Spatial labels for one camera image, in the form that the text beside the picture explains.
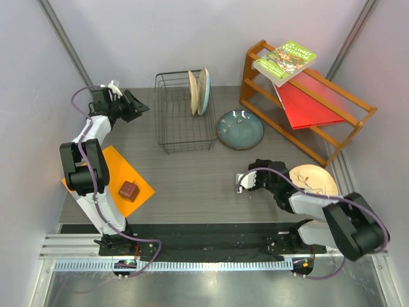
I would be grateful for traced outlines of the black wire dish rack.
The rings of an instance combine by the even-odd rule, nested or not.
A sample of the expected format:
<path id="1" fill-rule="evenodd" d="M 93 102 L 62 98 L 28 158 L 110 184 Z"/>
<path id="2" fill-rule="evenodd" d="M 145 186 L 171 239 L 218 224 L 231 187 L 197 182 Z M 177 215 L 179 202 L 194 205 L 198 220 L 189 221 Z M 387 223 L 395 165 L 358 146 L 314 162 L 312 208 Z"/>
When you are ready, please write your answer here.
<path id="1" fill-rule="evenodd" d="M 206 111 L 192 114 L 189 73 L 162 72 L 155 76 L 154 113 L 156 142 L 166 154 L 210 150 L 217 140 L 213 96 Z"/>

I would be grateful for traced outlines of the white and blue plate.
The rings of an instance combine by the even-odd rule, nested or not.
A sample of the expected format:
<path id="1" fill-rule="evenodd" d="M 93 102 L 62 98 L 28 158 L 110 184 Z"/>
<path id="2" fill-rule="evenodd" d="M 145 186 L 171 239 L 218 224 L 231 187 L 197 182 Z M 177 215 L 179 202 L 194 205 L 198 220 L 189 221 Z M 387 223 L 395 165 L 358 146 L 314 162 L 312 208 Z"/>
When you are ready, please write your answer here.
<path id="1" fill-rule="evenodd" d="M 210 95 L 210 73 L 207 68 L 203 68 L 199 75 L 197 84 L 198 90 L 198 115 L 203 115 L 208 106 L 208 99 Z"/>

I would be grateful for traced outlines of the dark blue ceramic plate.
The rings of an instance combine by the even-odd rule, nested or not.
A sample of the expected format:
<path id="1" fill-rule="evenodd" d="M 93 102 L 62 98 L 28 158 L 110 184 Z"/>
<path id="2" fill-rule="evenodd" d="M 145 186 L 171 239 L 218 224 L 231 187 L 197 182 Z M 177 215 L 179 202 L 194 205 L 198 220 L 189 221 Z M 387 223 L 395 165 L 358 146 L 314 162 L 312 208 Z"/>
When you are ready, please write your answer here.
<path id="1" fill-rule="evenodd" d="M 246 110 L 227 112 L 217 122 L 217 135 L 220 141 L 235 150 L 248 150 L 255 147 L 264 136 L 262 121 Z"/>

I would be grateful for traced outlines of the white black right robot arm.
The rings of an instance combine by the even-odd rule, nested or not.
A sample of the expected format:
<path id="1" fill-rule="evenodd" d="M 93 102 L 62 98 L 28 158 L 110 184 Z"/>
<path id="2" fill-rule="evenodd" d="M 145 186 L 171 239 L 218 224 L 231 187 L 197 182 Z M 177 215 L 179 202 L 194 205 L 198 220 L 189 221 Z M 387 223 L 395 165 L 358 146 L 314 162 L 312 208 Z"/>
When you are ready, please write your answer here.
<path id="1" fill-rule="evenodd" d="M 265 189 L 281 210 L 311 217 L 297 223 L 288 237 L 297 253 L 317 244 L 338 249 L 346 259 L 356 261 L 383 251 L 390 241 L 386 226 L 361 194 L 330 196 L 297 187 L 282 161 L 256 159 L 236 183 L 248 191 Z"/>

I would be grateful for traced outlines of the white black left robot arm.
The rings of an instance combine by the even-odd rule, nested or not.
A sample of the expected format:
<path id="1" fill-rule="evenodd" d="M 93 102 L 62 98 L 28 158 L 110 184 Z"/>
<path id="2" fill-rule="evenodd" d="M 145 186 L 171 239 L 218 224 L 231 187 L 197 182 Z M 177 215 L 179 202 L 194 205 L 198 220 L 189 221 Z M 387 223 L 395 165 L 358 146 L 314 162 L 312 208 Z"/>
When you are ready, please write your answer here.
<path id="1" fill-rule="evenodd" d="M 90 86 L 92 101 L 80 134 L 59 147 L 65 184 L 93 226 L 100 232 L 96 243 L 122 255 L 131 254 L 136 247 L 132 229 L 109 190 L 110 174 L 101 144 L 111 132 L 116 120 L 131 122 L 149 107 L 129 90 L 116 85 Z"/>

